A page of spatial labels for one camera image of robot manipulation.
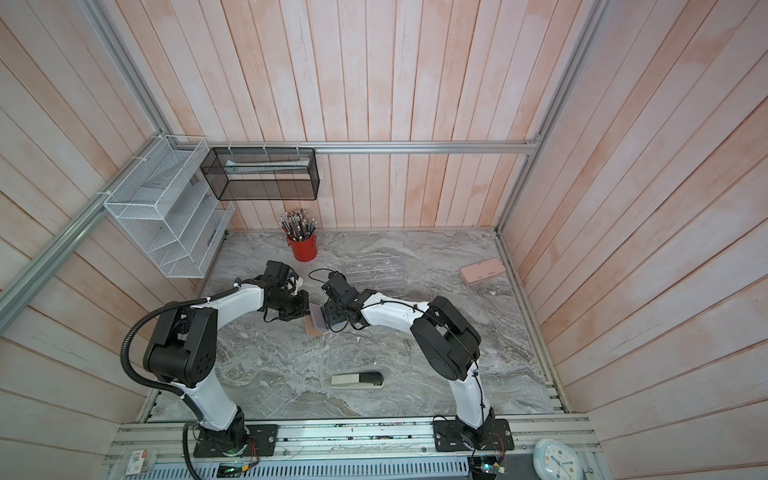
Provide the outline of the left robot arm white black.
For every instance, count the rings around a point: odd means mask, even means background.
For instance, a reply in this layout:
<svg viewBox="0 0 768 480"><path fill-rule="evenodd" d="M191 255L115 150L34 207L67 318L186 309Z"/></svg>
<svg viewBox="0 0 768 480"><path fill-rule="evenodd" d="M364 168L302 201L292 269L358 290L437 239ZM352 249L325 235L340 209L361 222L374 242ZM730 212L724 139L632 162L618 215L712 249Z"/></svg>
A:
<svg viewBox="0 0 768 480"><path fill-rule="evenodd" d="M289 265L268 261L263 274L237 280L223 292L161 313L144 354L144 369L194 413L200 435L231 454L249 432L244 414L225 393L215 371L218 331L240 317L274 312L281 321L305 316L308 293Z"/></svg>

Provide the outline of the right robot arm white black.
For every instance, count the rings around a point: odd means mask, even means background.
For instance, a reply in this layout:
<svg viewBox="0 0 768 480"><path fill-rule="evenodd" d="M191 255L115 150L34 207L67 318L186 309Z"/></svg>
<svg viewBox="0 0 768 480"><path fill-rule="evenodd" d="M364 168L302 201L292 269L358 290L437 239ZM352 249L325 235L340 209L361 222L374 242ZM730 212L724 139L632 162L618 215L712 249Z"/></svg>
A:
<svg viewBox="0 0 768 480"><path fill-rule="evenodd" d="M381 292L359 291L331 270L322 285L327 301L320 307L329 327L346 323L355 329L384 327L410 335L429 365L446 379L456 404L463 442L478 448L495 419L480 380L481 336L463 314L442 296L430 302L395 299Z"/></svg>

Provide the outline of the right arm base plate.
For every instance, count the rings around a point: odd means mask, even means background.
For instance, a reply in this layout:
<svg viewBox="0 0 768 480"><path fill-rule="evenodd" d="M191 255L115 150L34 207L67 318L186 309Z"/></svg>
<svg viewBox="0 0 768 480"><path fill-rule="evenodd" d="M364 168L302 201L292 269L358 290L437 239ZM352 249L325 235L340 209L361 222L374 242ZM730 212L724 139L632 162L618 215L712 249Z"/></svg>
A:
<svg viewBox="0 0 768 480"><path fill-rule="evenodd" d="M506 452L515 448L509 423L501 418L489 417L479 429L473 429L459 419L434 419L432 428L438 452Z"/></svg>

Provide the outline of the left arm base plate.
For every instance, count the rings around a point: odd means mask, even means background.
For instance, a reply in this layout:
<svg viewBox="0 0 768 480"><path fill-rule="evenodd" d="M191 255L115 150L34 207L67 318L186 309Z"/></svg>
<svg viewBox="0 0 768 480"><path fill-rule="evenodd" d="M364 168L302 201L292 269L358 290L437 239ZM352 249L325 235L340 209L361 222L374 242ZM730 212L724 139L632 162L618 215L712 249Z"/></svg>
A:
<svg viewBox="0 0 768 480"><path fill-rule="evenodd" d="M277 433L277 424L244 424L224 431L202 428L193 455L196 458L270 457L274 454Z"/></svg>

